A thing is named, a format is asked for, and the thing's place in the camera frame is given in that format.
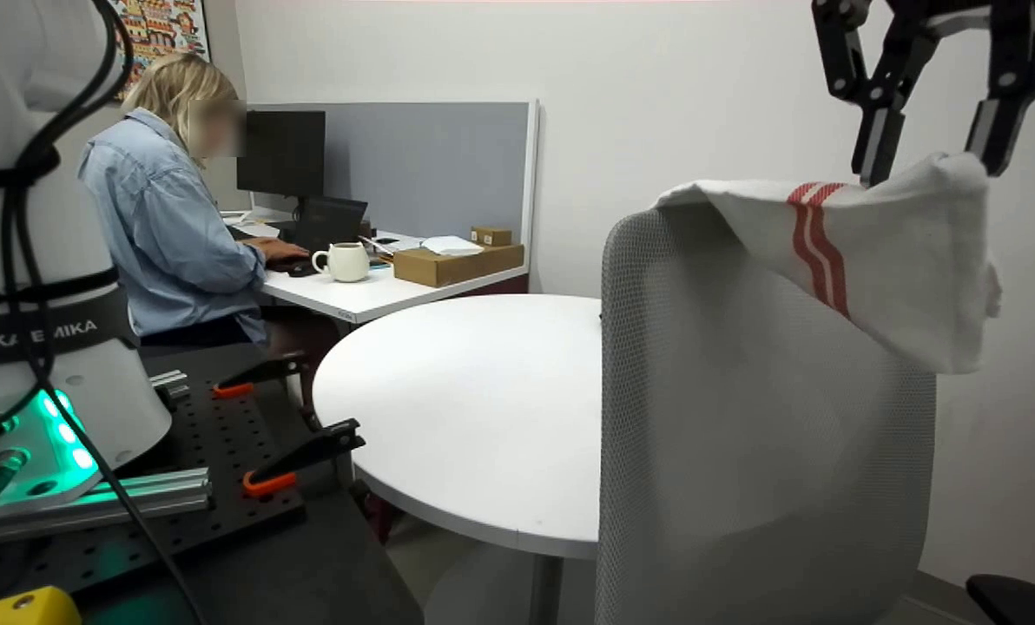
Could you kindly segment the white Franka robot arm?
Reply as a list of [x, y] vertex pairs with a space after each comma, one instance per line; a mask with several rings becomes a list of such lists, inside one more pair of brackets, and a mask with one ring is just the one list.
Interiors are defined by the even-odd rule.
[[[873, 79], [860, 74], [860, 0], [818, 0], [827, 83], [864, 106], [853, 185], [710, 185], [755, 262], [769, 264], [884, 347], [938, 376], [981, 365], [998, 311], [987, 262], [987, 181], [1008, 167], [1035, 101], [1035, 0], [893, 0], [898, 22]], [[902, 172], [887, 130], [902, 83], [952, 32], [992, 36], [992, 96], [971, 147]], [[24, 414], [51, 372], [132, 329], [115, 310], [119, 270], [80, 201], [50, 194], [61, 138], [127, 83], [130, 32], [113, 0], [0, 0], [0, 424]]]

